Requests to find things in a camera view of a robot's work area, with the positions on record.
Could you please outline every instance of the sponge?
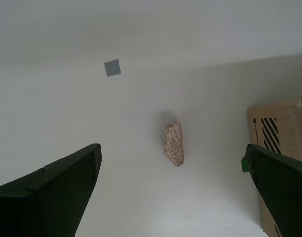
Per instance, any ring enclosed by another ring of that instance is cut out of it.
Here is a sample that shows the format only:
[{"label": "sponge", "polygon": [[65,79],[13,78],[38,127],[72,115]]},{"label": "sponge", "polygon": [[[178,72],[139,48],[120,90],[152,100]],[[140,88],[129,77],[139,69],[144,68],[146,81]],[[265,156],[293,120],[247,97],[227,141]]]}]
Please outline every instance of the sponge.
[{"label": "sponge", "polygon": [[179,122],[169,123],[164,131],[164,154],[175,165],[184,163],[182,128]]}]

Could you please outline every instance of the white floor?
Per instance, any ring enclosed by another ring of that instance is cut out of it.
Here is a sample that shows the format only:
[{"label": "white floor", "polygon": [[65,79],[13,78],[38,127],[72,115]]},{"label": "white floor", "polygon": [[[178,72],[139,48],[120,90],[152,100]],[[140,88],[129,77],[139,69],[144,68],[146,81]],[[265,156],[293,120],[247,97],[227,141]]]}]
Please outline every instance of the white floor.
[{"label": "white floor", "polygon": [[[265,236],[241,171],[245,111],[302,97],[302,57],[143,69],[120,59],[114,77],[102,62],[78,60],[5,72],[0,185],[100,143],[98,182],[76,236]],[[163,155],[163,128],[174,120],[181,167]]]},{"label": "white floor", "polygon": [[302,0],[0,2],[0,185],[100,143],[77,237],[264,237],[245,112],[302,97],[299,54]]}]

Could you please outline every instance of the black striped label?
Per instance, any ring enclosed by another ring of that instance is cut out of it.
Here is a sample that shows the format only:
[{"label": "black striped label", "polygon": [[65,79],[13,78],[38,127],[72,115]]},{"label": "black striped label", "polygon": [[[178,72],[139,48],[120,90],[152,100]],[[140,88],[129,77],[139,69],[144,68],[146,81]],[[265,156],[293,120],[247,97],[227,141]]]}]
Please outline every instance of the black striped label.
[{"label": "black striped label", "polygon": [[267,149],[280,153],[276,118],[261,118],[263,140]]}]

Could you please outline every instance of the gray square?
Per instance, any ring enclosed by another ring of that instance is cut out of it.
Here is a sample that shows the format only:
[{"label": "gray square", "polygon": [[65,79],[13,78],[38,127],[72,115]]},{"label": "gray square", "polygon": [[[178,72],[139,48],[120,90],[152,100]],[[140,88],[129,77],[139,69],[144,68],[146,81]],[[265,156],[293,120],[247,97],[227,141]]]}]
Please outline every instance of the gray square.
[{"label": "gray square", "polygon": [[104,63],[107,76],[118,75],[121,73],[119,60],[112,60]]}]

